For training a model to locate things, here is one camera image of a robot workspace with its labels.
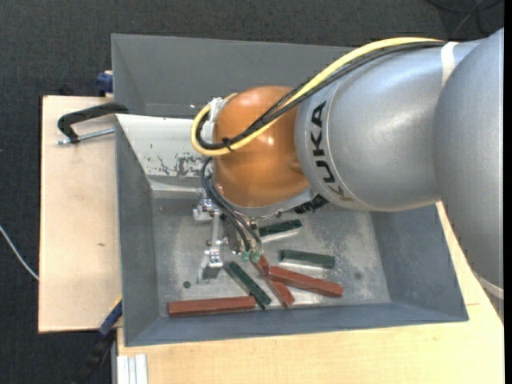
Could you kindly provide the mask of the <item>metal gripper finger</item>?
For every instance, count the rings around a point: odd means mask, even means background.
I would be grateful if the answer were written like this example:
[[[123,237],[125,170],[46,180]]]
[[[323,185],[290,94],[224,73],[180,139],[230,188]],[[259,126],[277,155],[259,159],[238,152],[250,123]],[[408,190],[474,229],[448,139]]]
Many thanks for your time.
[[[215,280],[223,268],[219,249],[205,250],[198,268],[197,283],[210,283]]]
[[[209,221],[215,216],[215,212],[222,212],[218,204],[211,198],[202,197],[193,208],[193,219],[195,221]]]

